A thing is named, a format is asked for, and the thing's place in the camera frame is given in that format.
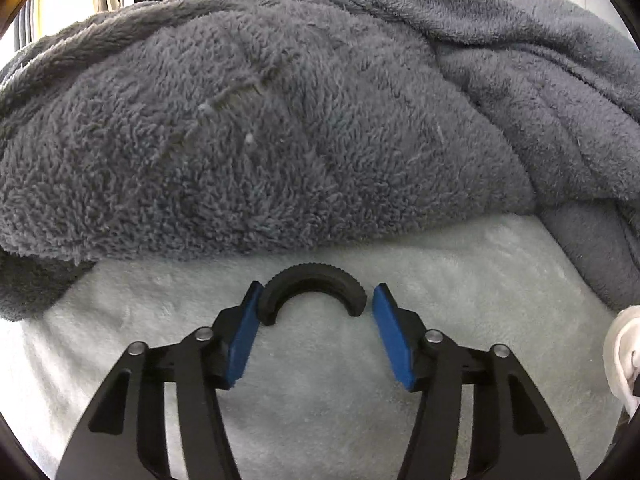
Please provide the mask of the dark grey fleece blanket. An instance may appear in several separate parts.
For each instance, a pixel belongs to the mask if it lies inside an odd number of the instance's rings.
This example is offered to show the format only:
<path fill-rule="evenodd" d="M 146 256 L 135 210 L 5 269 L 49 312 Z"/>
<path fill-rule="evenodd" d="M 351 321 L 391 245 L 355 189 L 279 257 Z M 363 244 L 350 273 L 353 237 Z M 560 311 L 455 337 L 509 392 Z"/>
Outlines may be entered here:
<path fill-rule="evenodd" d="M 102 260 L 536 214 L 639 300 L 639 52 L 567 0 L 167 0 L 1 72 L 1 315 Z"/>

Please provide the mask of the bed with grey sheet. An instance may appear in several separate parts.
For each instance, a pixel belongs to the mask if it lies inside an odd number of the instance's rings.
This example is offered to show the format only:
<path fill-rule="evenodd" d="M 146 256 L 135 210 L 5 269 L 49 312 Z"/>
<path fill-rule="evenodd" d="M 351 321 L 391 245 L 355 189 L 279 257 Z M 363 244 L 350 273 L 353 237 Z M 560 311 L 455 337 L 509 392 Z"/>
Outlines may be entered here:
<path fill-rule="evenodd" d="M 602 366 L 613 313 L 542 224 L 480 219 L 316 260 L 398 304 L 462 346 L 509 346 L 558 419 L 580 471 L 602 460 L 620 416 Z M 200 262 L 105 261 L 40 318 L 12 327 L 1 411 L 47 472 L 127 344 L 172 344 L 237 304 L 299 256 Z M 370 313 L 333 298 L 292 299 L 256 338 L 243 378 L 220 397 L 247 479 L 391 479 L 419 399 L 396 382 Z"/>

